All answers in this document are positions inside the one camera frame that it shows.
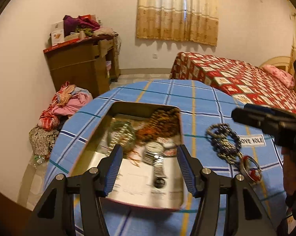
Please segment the metal watch strap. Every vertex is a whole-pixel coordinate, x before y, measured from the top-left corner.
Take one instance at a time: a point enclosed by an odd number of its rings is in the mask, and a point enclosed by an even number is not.
[[[163,156],[160,155],[156,160],[154,160],[152,167],[153,173],[156,177],[166,178],[163,168]]]
[[[155,161],[155,155],[154,154],[150,154],[149,152],[144,152],[144,158],[143,158],[143,162],[147,163],[149,165],[153,165]]]

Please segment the label with text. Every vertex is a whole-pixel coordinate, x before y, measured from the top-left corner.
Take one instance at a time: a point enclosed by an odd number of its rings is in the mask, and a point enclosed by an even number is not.
[[[262,134],[258,135],[246,135],[239,136],[242,147],[258,147],[266,146],[264,136]]]

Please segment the table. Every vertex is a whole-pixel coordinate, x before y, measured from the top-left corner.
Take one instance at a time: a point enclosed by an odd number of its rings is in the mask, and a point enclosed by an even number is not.
[[[214,123],[229,123],[239,135],[262,134],[260,130],[234,123],[231,111],[243,104],[231,96],[192,80],[156,80],[137,82],[110,90],[81,108],[68,120],[52,151],[44,188],[59,173],[68,175],[86,142],[115,101],[144,102],[178,106],[182,114],[184,144],[204,167],[219,175],[237,174],[225,161],[220,160],[205,138],[205,130]],[[255,191],[276,227],[286,212],[286,194],[282,183],[282,160],[280,149],[273,139],[264,135],[266,146],[244,147],[242,152],[258,160],[263,169],[263,183]],[[192,229],[199,199],[185,196],[186,205],[177,212],[130,208],[104,199],[102,208],[110,235],[130,236],[181,236]],[[218,236],[223,235],[226,196],[220,198]],[[75,224],[77,235],[82,235],[79,202],[75,201]]]

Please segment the wooden dresser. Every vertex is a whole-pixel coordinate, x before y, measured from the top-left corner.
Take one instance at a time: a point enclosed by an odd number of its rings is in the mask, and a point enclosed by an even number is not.
[[[111,35],[69,44],[45,53],[56,91],[66,82],[87,89],[95,98],[110,90],[110,82],[117,81],[118,65],[116,38]],[[106,61],[111,61],[110,76]]]

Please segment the pink pillow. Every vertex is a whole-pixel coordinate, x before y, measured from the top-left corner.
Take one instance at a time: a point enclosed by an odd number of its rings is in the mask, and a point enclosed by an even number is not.
[[[284,70],[278,69],[272,65],[264,65],[262,69],[265,72],[270,73],[275,76],[278,80],[282,82],[288,89],[293,89],[294,87],[294,78],[291,74],[285,72]]]

